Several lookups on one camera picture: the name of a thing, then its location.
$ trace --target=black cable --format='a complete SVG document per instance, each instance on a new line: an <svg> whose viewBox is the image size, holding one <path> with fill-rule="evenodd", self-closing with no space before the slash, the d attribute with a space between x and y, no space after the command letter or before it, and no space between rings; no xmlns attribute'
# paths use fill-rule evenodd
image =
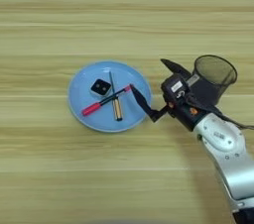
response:
<svg viewBox="0 0 254 224"><path fill-rule="evenodd" d="M191 93L189 93L185 96L185 100L188 105L193 106L197 109L204 110L206 112L214 113L216 116L218 116L222 120L234 124L240 130L254 130L254 125L244 125L244 124L238 123L238 122L234 121L233 119L223 115L220 112L220 110L217 109L215 106L209 107L209 106L204 106L204 105L200 104Z"/></svg>

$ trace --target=black mesh pen holder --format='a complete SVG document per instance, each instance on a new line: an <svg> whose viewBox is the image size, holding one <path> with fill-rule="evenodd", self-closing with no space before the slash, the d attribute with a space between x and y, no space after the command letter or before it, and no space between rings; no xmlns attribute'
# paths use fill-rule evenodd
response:
<svg viewBox="0 0 254 224"><path fill-rule="evenodd" d="M204 105L216 105L227 87L237 80L235 67L226 59L214 55L198 57L193 74L198 76L198 81L191 90Z"/></svg>

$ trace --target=wooden table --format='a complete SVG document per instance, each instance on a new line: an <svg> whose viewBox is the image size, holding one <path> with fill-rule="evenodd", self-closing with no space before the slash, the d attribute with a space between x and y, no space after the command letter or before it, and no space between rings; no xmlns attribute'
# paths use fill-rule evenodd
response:
<svg viewBox="0 0 254 224"><path fill-rule="evenodd" d="M159 108L159 58L192 69L223 55L239 79L220 107L253 124L253 40L254 0L0 0L0 223L233 223L211 161L178 121L97 133L72 117L66 91L83 66L116 59L148 78Z"/></svg>

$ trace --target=red marker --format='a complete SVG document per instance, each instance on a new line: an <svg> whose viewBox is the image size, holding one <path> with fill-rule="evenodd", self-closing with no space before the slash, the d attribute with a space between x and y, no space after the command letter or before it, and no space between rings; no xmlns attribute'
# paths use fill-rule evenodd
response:
<svg viewBox="0 0 254 224"><path fill-rule="evenodd" d="M130 89L131 89L131 86L128 85L128 86L124 87L123 89L119 90L118 92L116 92L116 93L110 95L109 97L103 99L102 101L93 103L92 105L90 105L87 108L82 110L82 115L83 116L90 115L91 113L93 113L94 111L98 110L100 107L102 107L106 103L108 103L111 100L113 100L118 94L120 94L122 92L128 92Z"/></svg>

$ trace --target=sharpener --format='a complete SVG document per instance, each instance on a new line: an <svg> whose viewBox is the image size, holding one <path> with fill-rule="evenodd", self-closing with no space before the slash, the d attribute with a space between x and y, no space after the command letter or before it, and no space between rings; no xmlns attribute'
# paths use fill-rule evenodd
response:
<svg viewBox="0 0 254 224"><path fill-rule="evenodd" d="M98 78L91 86L91 92L99 97L107 96L110 92L111 84L103 79Z"/></svg>

